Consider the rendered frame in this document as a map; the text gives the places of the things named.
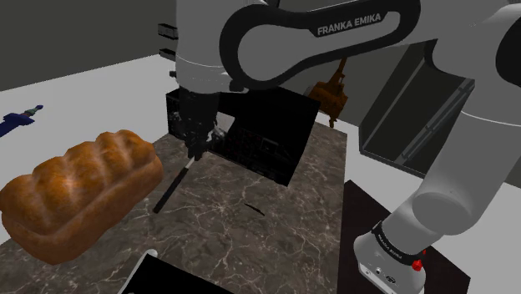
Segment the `black box appliance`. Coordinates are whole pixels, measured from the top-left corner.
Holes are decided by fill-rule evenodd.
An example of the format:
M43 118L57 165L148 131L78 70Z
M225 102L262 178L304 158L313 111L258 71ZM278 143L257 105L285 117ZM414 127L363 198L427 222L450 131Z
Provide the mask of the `black box appliance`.
M184 141L179 89L166 94L169 133ZM281 87L220 93L207 150L287 186L306 147L320 103Z

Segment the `black knife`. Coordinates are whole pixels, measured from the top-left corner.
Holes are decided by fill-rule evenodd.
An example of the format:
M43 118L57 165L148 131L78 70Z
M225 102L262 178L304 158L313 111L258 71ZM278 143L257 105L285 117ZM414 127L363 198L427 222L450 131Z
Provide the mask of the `black knife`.
M165 193L162 195L162 197L160 198L160 200L157 202L157 204L155 205L154 209L153 209L153 212L155 214L159 214L160 211L163 209L164 205L167 203L167 201L169 200L169 198L173 195L173 193L175 192L175 190L177 189L177 187L179 186L179 184L181 183L181 181L185 178L185 176L188 174L189 170L190 170L190 166L192 166L192 164L195 162L195 158L192 157L190 158L190 160L188 161L188 163L181 169L181 171L177 174L177 176L174 178L174 180L172 181L172 183L169 185L169 188L167 189L167 191L165 191Z

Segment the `brown figure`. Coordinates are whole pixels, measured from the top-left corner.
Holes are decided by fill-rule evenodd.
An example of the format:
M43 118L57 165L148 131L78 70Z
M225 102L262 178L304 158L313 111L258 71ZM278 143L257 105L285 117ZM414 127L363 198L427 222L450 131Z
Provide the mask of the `brown figure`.
M304 95L321 103L319 110L327 114L329 126L333 128L340 113L342 112L348 97L344 93L345 84L343 70L346 58L342 58L335 73L327 82L317 82L310 85Z

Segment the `brown bread loaf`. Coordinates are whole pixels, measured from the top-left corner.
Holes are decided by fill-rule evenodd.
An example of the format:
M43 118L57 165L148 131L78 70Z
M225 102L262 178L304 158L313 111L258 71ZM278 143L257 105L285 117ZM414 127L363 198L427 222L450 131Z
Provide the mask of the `brown bread loaf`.
M81 256L162 181L154 146L136 133L104 132L0 189L2 224L49 265Z

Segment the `black tablet with white edge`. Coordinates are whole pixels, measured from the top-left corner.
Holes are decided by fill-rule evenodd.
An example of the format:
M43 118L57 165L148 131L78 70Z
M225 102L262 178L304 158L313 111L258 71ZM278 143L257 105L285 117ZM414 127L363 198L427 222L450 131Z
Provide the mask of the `black tablet with white edge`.
M233 294L231 291L183 271L148 249L117 294Z

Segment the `dark robot stand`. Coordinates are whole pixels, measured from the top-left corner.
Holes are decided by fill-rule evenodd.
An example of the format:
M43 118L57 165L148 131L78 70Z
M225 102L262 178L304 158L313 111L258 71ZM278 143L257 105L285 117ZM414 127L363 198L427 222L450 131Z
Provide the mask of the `dark robot stand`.
M353 241L389 214L356 183L344 184L337 294L384 294L360 274ZM470 276L434 247L426 249L422 264L427 273L423 294L468 294Z

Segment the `dark grey open cabinet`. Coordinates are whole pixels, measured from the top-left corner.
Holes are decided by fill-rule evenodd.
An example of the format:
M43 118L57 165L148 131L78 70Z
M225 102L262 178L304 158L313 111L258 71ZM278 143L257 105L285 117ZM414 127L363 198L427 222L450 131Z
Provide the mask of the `dark grey open cabinet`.
M474 81L432 64L434 40L408 46L359 126L362 155L424 177L438 156Z

